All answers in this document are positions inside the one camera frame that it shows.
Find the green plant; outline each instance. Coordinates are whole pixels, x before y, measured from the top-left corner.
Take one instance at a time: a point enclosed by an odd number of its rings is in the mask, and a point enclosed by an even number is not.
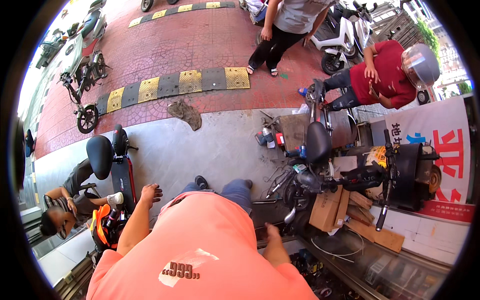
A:
[[[466,82],[462,82],[460,84],[457,84],[458,90],[460,91],[460,94],[468,94],[472,92],[472,88],[470,85],[468,85]]]
[[[435,53],[435,56],[440,59],[440,43],[438,42],[437,36],[430,28],[428,28],[424,21],[418,19],[417,21],[417,28],[419,29],[425,44],[428,45]]]

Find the handlebar grip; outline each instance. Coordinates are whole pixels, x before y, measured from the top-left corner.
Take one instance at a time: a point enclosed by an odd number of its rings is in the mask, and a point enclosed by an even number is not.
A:
[[[378,217],[377,226],[375,228],[376,231],[382,230],[385,222],[385,217],[387,216],[387,211],[388,211],[388,205],[384,205],[382,207],[382,210],[380,211],[380,216]]]
[[[390,133],[388,132],[388,129],[384,129],[384,135],[385,135],[385,143],[391,143]]]

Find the blue chinese character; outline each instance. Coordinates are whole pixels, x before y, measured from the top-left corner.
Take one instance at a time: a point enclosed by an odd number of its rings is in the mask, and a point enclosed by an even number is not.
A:
[[[410,144],[418,144],[418,143],[424,143],[425,142],[425,137],[421,136],[420,133],[416,132],[415,137],[410,136],[410,134],[407,135],[407,141],[410,142]]]

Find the sign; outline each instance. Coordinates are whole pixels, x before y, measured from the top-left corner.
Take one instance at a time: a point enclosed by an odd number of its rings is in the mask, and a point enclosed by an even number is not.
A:
[[[442,184],[434,200],[418,213],[471,222],[474,205],[466,204],[470,179],[470,135],[463,97],[457,96],[385,116],[392,143],[431,143],[440,159]]]

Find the sneaker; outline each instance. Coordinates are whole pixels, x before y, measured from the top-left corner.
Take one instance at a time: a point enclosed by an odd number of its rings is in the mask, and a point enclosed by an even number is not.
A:
[[[121,192],[115,193],[113,195],[107,196],[107,203],[109,205],[113,204],[122,204],[123,203],[123,194]]]
[[[251,181],[250,179],[247,179],[247,180],[245,180],[245,183],[247,184],[247,188],[249,188],[249,190],[251,190],[252,186],[253,186],[253,181]]]
[[[197,177],[195,177],[195,183],[200,187],[201,190],[208,189],[208,182],[201,175],[198,175]]]

